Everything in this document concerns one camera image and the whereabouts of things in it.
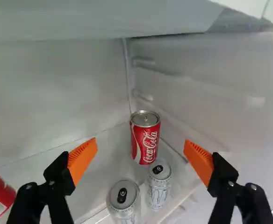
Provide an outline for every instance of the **can top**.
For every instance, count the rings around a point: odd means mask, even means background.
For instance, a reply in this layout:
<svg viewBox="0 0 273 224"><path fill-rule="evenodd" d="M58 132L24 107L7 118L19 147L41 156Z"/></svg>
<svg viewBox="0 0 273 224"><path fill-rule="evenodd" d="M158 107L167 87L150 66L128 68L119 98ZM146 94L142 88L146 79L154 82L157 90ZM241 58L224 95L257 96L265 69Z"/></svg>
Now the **can top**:
<svg viewBox="0 0 273 224"><path fill-rule="evenodd" d="M141 127L150 127L156 125L160 121L160 117L153 111L141 110L134 112L131 115L130 120L135 125Z"/></svg>
<svg viewBox="0 0 273 224"><path fill-rule="evenodd" d="M109 191L109 201L112 207L123 210L135 202L138 197L138 186L131 180L118 181Z"/></svg>
<svg viewBox="0 0 273 224"><path fill-rule="evenodd" d="M171 177L172 169L165 160L155 160L150 164L148 173L156 180L166 180Z"/></svg>

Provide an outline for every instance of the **monster energy can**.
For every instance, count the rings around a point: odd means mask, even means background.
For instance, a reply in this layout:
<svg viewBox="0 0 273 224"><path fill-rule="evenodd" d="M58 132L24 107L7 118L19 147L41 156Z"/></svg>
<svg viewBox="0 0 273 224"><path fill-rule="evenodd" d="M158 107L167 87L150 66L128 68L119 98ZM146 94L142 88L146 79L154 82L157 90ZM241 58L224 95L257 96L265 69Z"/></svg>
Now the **monster energy can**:
<svg viewBox="0 0 273 224"><path fill-rule="evenodd" d="M137 184L129 179L118 181L108 193L107 207L116 224L139 224L141 198Z"/></svg>
<svg viewBox="0 0 273 224"><path fill-rule="evenodd" d="M155 160L149 166L146 181L148 206L153 210L159 210L165 204L170 190L172 170L165 160Z"/></svg>

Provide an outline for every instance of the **pull tab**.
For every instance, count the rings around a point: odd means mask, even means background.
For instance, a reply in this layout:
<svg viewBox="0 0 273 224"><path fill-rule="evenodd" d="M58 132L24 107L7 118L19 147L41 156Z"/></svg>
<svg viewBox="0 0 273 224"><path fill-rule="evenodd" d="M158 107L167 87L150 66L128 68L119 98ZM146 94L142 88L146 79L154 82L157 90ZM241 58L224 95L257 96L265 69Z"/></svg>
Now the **pull tab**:
<svg viewBox="0 0 273 224"><path fill-rule="evenodd" d="M118 193L117 202L123 204L126 201L127 189L121 188Z"/></svg>
<svg viewBox="0 0 273 224"><path fill-rule="evenodd" d="M153 173L154 174L160 174L162 171L164 170L163 166L162 165L157 165L156 167L154 167L152 169Z"/></svg>

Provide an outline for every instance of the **coca-cola logo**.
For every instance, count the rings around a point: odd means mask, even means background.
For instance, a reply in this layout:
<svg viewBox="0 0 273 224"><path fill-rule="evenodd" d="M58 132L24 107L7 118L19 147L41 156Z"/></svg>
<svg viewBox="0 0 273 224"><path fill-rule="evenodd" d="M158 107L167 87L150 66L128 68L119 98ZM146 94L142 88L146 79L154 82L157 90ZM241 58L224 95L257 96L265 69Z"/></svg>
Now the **coca-cola logo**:
<svg viewBox="0 0 273 224"><path fill-rule="evenodd" d="M155 160L155 150L157 144L157 132L151 132L148 134L144 131L143 145L146 147L146 154L143 156L143 160L147 163L151 163Z"/></svg>

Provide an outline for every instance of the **white plastic wall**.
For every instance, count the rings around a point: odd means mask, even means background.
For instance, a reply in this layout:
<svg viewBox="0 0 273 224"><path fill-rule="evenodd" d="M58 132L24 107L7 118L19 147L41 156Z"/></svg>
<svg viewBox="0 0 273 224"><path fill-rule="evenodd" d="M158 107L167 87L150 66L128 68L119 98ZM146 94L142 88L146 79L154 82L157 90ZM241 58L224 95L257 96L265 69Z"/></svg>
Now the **white plastic wall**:
<svg viewBox="0 0 273 224"><path fill-rule="evenodd" d="M208 0L0 0L0 42L205 32L223 9Z"/></svg>
<svg viewBox="0 0 273 224"><path fill-rule="evenodd" d="M121 40L0 44L0 175L16 189L43 183L60 153L95 136L98 153L68 198L74 219L92 213L121 173L113 158L129 155L129 115Z"/></svg>
<svg viewBox="0 0 273 224"><path fill-rule="evenodd" d="M273 209L273 33L134 40L137 108L162 112L162 138L231 152L238 182L264 188ZM201 186L181 223L205 224L214 205ZM240 222L239 212L233 217Z"/></svg>

